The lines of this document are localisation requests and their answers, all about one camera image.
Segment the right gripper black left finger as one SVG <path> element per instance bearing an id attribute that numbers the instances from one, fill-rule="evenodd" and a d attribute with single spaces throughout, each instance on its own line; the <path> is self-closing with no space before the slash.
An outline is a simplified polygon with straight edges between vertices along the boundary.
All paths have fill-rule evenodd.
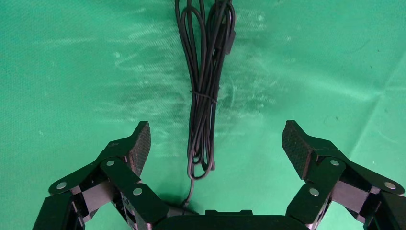
<path id="1" fill-rule="evenodd" d="M 141 182 L 150 146 L 147 121 L 139 122 L 130 136 L 109 142 L 93 162 L 50 185 L 34 229 L 83 230 L 108 203 L 131 229 L 153 229 L 169 209 Z"/>

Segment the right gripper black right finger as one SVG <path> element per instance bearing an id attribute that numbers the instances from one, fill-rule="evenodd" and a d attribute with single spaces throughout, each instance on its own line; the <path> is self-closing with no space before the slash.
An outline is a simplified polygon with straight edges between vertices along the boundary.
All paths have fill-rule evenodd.
<path id="1" fill-rule="evenodd" d="M 286 215 L 315 230 L 335 202 L 365 230 L 405 229 L 405 189 L 399 183 L 352 162 L 331 141 L 306 134 L 294 120 L 286 122 L 282 147 L 304 181 Z"/>

